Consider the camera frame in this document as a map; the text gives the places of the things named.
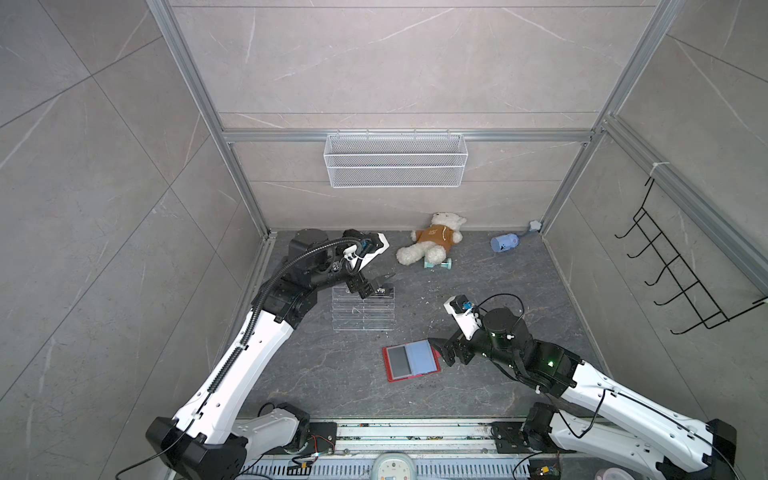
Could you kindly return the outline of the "black VIP credit card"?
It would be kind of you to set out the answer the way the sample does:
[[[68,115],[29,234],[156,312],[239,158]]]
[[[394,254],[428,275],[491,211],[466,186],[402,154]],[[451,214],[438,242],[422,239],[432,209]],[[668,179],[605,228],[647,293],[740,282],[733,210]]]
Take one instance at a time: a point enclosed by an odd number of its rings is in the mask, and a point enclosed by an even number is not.
[[[395,298],[395,289],[393,286],[382,286],[380,288],[375,289],[371,295],[369,296],[370,299],[394,299]]]

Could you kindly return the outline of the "clear acrylic organizer tray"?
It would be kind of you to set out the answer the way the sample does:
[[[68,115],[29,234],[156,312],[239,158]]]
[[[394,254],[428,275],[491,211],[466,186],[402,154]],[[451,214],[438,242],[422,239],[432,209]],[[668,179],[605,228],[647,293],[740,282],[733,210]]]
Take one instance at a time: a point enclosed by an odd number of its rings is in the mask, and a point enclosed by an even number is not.
[[[396,298],[361,299],[346,285],[332,288],[332,327],[335,331],[391,331],[396,324]]]

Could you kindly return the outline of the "red leather card holder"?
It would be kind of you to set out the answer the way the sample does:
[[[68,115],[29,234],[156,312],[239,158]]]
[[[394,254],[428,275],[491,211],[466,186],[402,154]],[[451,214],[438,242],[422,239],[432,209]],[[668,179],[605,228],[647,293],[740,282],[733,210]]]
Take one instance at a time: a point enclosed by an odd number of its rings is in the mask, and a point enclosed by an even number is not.
[[[439,365],[438,352],[432,348],[432,346],[429,344],[427,340],[420,340],[420,341],[410,342],[410,343],[401,344],[401,345],[404,345],[407,349],[408,359],[409,359],[410,368],[411,368],[411,376],[407,378],[399,379],[397,381],[391,380],[391,378],[388,375],[385,351],[387,348],[394,347],[394,346],[384,347],[382,349],[382,355],[383,355],[387,380],[390,383],[408,380],[412,378],[418,378],[425,375],[438,373],[441,371],[441,367]]]

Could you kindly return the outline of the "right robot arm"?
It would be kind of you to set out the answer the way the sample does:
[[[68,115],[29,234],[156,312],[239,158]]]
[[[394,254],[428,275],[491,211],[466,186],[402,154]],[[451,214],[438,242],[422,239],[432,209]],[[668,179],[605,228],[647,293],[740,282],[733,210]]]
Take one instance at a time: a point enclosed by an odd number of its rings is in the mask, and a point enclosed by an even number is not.
[[[520,428],[539,452],[581,452],[651,479],[736,479],[737,432],[666,408],[601,372],[579,355],[535,339],[507,307],[486,310],[465,296],[444,308],[458,328],[430,345],[447,365],[482,357],[545,401]]]

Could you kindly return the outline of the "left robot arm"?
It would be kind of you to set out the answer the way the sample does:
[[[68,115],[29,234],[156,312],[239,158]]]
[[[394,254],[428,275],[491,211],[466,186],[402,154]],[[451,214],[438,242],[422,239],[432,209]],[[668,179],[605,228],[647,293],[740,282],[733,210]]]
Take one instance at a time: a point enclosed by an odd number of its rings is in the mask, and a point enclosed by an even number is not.
[[[266,366],[316,305],[319,291],[346,284],[367,298],[383,283],[362,270],[389,247],[378,232],[346,230],[331,240],[317,229],[299,231],[282,265],[254,297],[224,357],[172,417],[157,417],[146,432],[156,458],[185,479],[235,479],[248,458],[276,448],[300,452],[310,416],[287,403],[236,428],[237,416]]]

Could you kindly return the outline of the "grey card in holder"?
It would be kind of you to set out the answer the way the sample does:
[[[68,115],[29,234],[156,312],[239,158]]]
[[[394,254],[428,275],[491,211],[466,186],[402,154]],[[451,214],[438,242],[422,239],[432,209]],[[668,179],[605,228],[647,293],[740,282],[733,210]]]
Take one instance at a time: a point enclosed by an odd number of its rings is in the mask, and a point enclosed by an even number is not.
[[[388,375],[392,381],[411,376],[407,349],[404,345],[387,348],[385,353]]]

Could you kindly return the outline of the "teal small dumbbell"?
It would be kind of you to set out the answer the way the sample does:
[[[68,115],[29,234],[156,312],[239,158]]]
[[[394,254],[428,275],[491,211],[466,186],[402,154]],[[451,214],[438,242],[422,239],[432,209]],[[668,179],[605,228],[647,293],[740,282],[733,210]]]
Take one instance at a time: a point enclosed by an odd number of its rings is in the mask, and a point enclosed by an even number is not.
[[[424,258],[424,267],[428,269],[432,268],[445,268],[447,270],[450,270],[452,268],[453,261],[451,258],[445,258],[441,262],[430,262],[427,258]]]

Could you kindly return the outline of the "white teddy bear orange shirt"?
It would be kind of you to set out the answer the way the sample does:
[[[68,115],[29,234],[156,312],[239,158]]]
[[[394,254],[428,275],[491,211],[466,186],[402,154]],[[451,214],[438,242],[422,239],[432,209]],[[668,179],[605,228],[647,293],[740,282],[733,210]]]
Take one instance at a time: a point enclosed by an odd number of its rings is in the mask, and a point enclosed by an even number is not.
[[[433,214],[428,227],[411,232],[412,244],[397,251],[397,261],[404,266],[424,258],[432,263],[443,261],[448,257],[451,248],[462,241],[460,229],[466,222],[466,218],[456,213]]]

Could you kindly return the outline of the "blue cylindrical cup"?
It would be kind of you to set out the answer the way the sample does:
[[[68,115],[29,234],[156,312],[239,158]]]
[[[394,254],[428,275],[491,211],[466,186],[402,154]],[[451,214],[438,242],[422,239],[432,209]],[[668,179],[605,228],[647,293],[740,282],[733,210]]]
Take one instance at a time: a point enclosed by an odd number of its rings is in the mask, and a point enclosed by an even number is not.
[[[504,234],[490,240],[493,252],[502,253],[515,249],[519,245],[519,236],[514,233]]]

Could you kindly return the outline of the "white round timer device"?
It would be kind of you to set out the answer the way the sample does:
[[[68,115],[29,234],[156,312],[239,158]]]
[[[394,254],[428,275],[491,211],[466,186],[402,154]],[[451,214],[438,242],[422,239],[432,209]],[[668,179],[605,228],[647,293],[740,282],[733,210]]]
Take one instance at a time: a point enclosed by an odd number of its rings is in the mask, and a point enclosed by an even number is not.
[[[370,470],[371,480],[416,480],[417,467],[406,454],[388,452],[379,455]]]

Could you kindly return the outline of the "pink white round object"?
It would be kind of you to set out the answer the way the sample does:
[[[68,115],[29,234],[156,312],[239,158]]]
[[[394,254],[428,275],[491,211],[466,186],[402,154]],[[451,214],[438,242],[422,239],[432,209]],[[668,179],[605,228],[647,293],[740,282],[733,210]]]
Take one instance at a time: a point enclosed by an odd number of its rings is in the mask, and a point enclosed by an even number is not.
[[[595,476],[596,480],[634,480],[634,477],[626,470],[618,467],[610,467],[601,470]]]

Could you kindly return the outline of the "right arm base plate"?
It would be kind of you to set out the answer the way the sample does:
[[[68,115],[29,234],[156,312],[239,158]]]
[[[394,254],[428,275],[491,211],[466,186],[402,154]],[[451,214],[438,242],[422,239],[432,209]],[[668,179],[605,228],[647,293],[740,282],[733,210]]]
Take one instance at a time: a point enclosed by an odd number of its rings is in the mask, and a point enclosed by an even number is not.
[[[532,427],[524,422],[497,421],[490,424],[490,434],[499,454],[513,453],[572,453],[572,450],[557,446],[542,428]]]

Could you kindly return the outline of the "aluminium front rail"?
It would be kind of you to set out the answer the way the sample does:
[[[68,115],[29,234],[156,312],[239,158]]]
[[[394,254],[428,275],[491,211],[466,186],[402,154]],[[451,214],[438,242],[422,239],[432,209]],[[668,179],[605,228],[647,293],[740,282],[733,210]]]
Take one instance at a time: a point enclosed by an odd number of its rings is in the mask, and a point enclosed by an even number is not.
[[[269,452],[285,452],[300,423],[308,416],[280,406],[250,421],[237,421],[223,438],[215,440],[202,430],[201,421],[191,418],[158,417],[146,432],[147,441],[170,468],[192,475],[220,477],[234,473],[247,460]],[[352,456],[401,452],[422,455],[496,455],[490,434],[490,419],[433,420],[338,420],[335,451],[311,455]],[[524,422],[542,428],[554,443],[624,465],[636,471],[651,472],[663,461],[663,454],[649,441],[616,427],[593,423],[545,406],[533,409]]]

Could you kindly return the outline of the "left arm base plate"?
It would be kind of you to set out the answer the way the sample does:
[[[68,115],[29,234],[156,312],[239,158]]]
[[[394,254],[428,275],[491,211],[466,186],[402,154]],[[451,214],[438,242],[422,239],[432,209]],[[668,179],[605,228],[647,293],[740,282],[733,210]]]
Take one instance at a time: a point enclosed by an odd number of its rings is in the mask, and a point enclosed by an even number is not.
[[[300,423],[296,434],[284,450],[288,454],[303,457],[315,453],[333,453],[337,430],[336,422]]]

